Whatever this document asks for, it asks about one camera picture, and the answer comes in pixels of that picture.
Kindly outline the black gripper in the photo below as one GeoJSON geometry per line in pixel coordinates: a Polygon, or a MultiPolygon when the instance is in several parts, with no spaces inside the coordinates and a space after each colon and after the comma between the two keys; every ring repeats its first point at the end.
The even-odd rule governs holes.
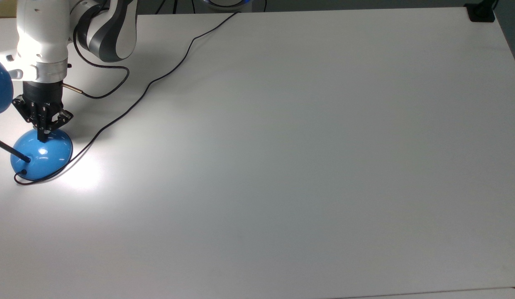
{"type": "Polygon", "coordinates": [[[40,142],[47,142],[51,132],[58,130],[73,118],[73,114],[63,109],[62,84],[62,81],[24,81],[23,94],[12,100],[12,105],[24,121],[33,125],[40,142]]]}

